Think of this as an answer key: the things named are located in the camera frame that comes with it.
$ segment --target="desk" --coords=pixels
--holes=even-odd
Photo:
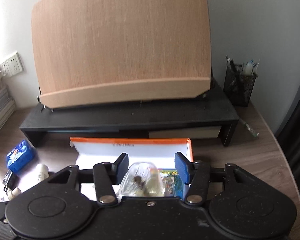
[[[27,109],[14,112],[0,131],[0,195],[3,189],[2,178],[6,172],[5,156],[25,138],[18,127],[29,111]],[[229,147],[223,147],[218,138],[193,140],[194,159],[208,161],[213,167],[235,163],[289,196],[298,209],[290,237],[300,240],[300,196],[288,163],[273,134],[255,108],[250,104],[247,108],[238,107],[237,112],[259,132],[259,138],[254,139],[242,125],[237,125]],[[37,148],[37,162],[47,164],[51,171],[74,164],[78,154],[69,146],[69,136],[48,134]],[[26,169],[31,170],[35,165],[36,162],[33,162]],[[210,195],[213,195],[218,192],[218,187],[211,187],[209,191]]]

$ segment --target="wall socket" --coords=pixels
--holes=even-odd
[[[3,76],[11,77],[23,71],[23,66],[17,52],[0,64]]]

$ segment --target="white wall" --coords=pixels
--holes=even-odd
[[[18,51],[25,72],[6,79],[18,107],[39,94],[31,41],[31,10],[39,0],[0,0],[0,63]],[[259,60],[252,101],[276,131],[300,85],[300,0],[208,0],[212,66],[223,85],[225,56]]]
[[[276,132],[300,85],[300,0],[208,0],[212,67],[259,60],[251,101]]]
[[[31,11],[39,0],[0,0],[0,63],[18,51],[24,72],[4,78],[17,107],[38,103],[39,84],[34,67]]]

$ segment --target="pen holder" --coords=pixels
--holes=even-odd
[[[235,74],[227,65],[227,72],[223,91],[234,106],[248,106],[254,82],[257,75],[245,76]]]

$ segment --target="blue box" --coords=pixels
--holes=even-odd
[[[7,168],[17,173],[34,158],[34,149],[23,140],[7,155]]]

